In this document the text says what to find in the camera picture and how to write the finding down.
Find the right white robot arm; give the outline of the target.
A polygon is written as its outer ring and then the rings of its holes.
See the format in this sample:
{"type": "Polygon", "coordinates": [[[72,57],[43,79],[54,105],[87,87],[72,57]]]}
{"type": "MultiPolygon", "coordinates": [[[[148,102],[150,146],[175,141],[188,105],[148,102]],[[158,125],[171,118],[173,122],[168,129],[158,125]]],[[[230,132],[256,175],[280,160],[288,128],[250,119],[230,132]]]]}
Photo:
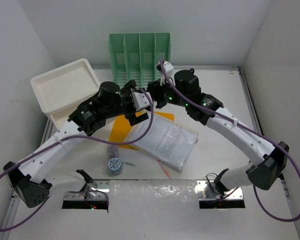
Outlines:
{"type": "Polygon", "coordinates": [[[282,151],[289,151],[289,146],[283,141],[274,146],[249,132],[248,127],[239,127],[240,122],[221,101],[202,92],[194,69],[178,71],[174,81],[175,89],[204,109],[189,104],[168,83],[160,83],[159,80],[147,85],[147,91],[157,103],[156,108],[161,109],[166,104],[184,107],[193,120],[221,134],[249,158],[247,165],[226,168],[219,173],[211,186],[213,191],[223,196],[234,188],[250,185],[269,190],[286,167],[287,157],[282,151]]]}

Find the dark-lidded ink jar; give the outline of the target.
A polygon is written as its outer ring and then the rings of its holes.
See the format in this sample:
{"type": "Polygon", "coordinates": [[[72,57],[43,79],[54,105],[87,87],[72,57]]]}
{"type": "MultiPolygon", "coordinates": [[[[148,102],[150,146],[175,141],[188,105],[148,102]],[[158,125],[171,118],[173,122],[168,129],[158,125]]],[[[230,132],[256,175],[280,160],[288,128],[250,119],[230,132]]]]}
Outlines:
{"type": "Polygon", "coordinates": [[[120,155],[119,147],[113,144],[107,145],[106,152],[110,159],[117,158],[120,155]]]}

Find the white plastic drawer unit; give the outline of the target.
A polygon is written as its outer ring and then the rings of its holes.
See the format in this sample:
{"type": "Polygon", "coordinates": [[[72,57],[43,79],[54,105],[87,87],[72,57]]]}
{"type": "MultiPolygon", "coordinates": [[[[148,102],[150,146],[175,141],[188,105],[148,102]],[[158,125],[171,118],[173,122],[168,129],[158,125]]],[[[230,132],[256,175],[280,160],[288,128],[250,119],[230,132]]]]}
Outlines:
{"type": "Polygon", "coordinates": [[[95,95],[100,81],[82,58],[30,80],[42,112],[59,130],[79,104],[95,95]]]}

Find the green-tipped white pen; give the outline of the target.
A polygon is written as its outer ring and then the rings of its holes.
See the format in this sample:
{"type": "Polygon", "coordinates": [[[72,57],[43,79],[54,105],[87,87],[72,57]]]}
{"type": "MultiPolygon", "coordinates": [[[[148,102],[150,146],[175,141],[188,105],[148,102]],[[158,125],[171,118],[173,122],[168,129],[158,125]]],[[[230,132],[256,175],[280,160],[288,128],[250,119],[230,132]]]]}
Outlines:
{"type": "Polygon", "coordinates": [[[133,166],[133,167],[136,166],[135,164],[130,163],[130,162],[124,162],[124,161],[122,161],[122,163],[125,164],[125,165],[128,165],[128,166],[133,166]]]}

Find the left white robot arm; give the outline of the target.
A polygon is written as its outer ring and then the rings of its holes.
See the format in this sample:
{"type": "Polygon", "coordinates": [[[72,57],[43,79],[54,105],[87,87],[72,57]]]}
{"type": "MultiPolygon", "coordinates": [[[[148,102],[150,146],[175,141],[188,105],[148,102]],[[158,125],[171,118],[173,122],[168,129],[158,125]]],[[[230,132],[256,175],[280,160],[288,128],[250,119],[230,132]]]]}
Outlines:
{"type": "Polygon", "coordinates": [[[108,120],[123,115],[131,126],[152,120],[153,114],[136,116],[144,109],[153,110],[151,94],[137,89],[134,80],[123,88],[111,81],[101,83],[97,93],[80,103],[43,145],[25,159],[4,166],[11,187],[28,208],[37,207],[54,194],[85,190],[94,180],[84,170],[61,175],[49,172],[82,140],[91,140],[108,120]]]}

